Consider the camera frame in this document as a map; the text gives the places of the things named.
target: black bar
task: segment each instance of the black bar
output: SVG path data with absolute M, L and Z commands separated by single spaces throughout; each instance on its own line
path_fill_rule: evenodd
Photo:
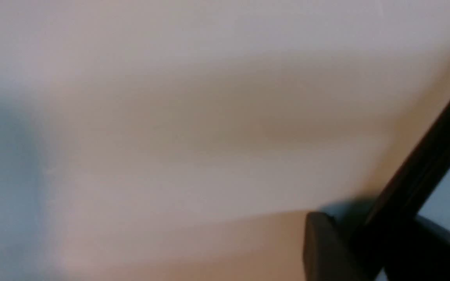
M 389 242 L 414 219 L 449 168 L 450 102 L 350 239 L 350 248 L 369 276 L 383 267 Z

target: beige surface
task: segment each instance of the beige surface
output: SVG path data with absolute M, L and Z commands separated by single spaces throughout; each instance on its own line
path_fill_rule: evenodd
M 304 212 L 379 192 L 448 100 L 450 1 L 0 1 L 2 92 L 70 279 L 303 280 Z

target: black object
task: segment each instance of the black object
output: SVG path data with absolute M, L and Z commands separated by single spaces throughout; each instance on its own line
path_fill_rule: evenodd
M 336 252 L 328 250 L 329 239 L 334 240 L 334 238 L 318 235 L 318 233 L 328 232 L 326 230 L 328 226 L 320 222 L 319 215 L 307 216 L 305 251 L 318 249 L 319 252 L 309 257 L 304 255 L 305 270 L 326 272 L 326 267 L 331 266 L 337 270 L 342 267 L 341 258 L 337 258 L 337 262 L 332 265 L 327 265 L 326 263 L 330 263 L 328 261 L 330 258 L 322 256 L 347 251 L 352 255 L 349 260 L 353 260 L 347 267 L 354 268 L 356 260 L 358 269 L 369 279 L 373 279 L 383 267 L 391 273 L 389 278 L 394 279 L 405 278 L 405 271 L 401 271 L 402 267 L 404 269 L 409 267 L 410 270 L 413 268 L 427 270 L 435 265 L 437 271 L 432 270 L 432 272 L 437 272 L 438 275 L 442 273 L 441 269 L 449 272 L 449 267 L 439 267 L 438 263 L 439 260 L 443 260 L 440 258 L 443 254 L 450 257 L 450 242 L 448 242 L 450 233 L 445 230 L 439 231 L 442 229 L 440 226 L 425 219 L 416 219 L 418 211 L 449 169 L 450 102 L 379 195 L 366 218 L 352 234 L 348 245 L 334 242 L 334 247 L 338 247 L 339 250 L 334 250 Z M 323 246 L 311 245 L 311 243 L 319 243 Z M 427 256 L 436 257 L 437 260 L 427 259 Z M 332 276 L 329 279 L 320 277 L 321 275 L 307 273 L 309 281 L 339 280 L 331 279 Z
M 370 281 L 323 212 L 307 215 L 303 260 L 309 281 Z
M 450 231 L 417 217 L 385 256 L 390 280 L 450 280 Z

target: white wall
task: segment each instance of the white wall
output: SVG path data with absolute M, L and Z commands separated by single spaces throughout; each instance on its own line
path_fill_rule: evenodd
M 379 192 L 449 97 L 450 1 L 0 0 L 0 107 L 46 162 L 0 192 L 39 246 L 0 245 L 45 253 L 22 276 L 303 280 L 305 212 Z

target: black frame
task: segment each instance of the black frame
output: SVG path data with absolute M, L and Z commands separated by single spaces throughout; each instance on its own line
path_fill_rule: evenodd
M 350 239 L 368 276 L 384 266 L 391 241 L 413 221 L 450 169 L 450 102 L 398 169 Z

